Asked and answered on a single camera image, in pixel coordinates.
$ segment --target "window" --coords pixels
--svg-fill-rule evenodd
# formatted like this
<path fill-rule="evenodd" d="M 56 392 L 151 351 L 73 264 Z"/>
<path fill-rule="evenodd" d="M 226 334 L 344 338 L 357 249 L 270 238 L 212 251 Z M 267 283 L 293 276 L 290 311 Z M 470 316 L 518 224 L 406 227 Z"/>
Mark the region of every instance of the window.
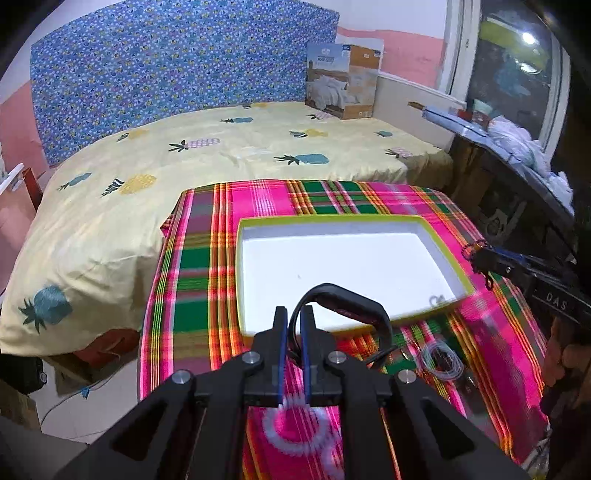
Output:
<path fill-rule="evenodd" d="M 475 47 L 467 109 L 504 115 L 552 156 L 569 94 L 566 52 L 519 0 L 481 0 Z"/>

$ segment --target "bedding package box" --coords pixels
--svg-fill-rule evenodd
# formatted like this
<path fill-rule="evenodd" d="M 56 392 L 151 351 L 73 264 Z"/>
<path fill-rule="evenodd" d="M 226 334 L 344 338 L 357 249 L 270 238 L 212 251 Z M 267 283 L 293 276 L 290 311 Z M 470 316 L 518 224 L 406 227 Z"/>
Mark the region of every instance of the bedding package box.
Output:
<path fill-rule="evenodd" d="M 370 118 L 378 81 L 379 50 L 308 43 L 306 105 L 343 120 Z"/>

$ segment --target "blue floral fabric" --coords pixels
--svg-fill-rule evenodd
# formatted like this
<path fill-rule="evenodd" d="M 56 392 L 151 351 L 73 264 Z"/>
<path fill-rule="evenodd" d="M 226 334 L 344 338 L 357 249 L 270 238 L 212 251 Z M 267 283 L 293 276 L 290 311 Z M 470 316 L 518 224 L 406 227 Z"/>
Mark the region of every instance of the blue floral fabric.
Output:
<path fill-rule="evenodd" d="M 50 165 L 178 113 L 303 100 L 308 42 L 339 14 L 297 0 L 127 0 L 33 45 L 37 126 Z"/>

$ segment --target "white bag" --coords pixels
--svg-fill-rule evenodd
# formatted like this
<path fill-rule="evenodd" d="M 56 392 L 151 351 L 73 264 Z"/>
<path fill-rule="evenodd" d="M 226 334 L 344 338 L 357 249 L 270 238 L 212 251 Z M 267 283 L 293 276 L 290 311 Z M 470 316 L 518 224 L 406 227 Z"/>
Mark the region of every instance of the white bag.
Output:
<path fill-rule="evenodd" d="M 525 166 L 535 170 L 542 178 L 548 178 L 550 162 L 542 152 L 540 142 L 532 140 L 525 128 L 518 127 L 501 115 L 491 120 L 488 134 L 494 143 L 512 153 Z"/>
<path fill-rule="evenodd" d="M 569 185 L 566 173 L 561 171 L 558 175 L 551 174 L 548 177 L 548 188 L 552 194 L 565 206 L 570 206 L 573 201 L 573 189 Z"/>

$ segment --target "bed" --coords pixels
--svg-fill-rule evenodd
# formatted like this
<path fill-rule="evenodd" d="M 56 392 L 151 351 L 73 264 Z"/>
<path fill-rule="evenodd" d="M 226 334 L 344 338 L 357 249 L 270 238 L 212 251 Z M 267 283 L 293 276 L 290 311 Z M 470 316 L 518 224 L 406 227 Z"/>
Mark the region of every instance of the bed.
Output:
<path fill-rule="evenodd" d="M 184 113 L 102 138 L 46 188 L 8 283 L 0 349 L 59 355 L 110 330 L 140 330 L 160 227 L 183 190 L 253 179 L 406 183 L 410 162 L 441 165 L 442 182 L 451 175 L 445 152 L 391 125 L 300 102 Z"/>

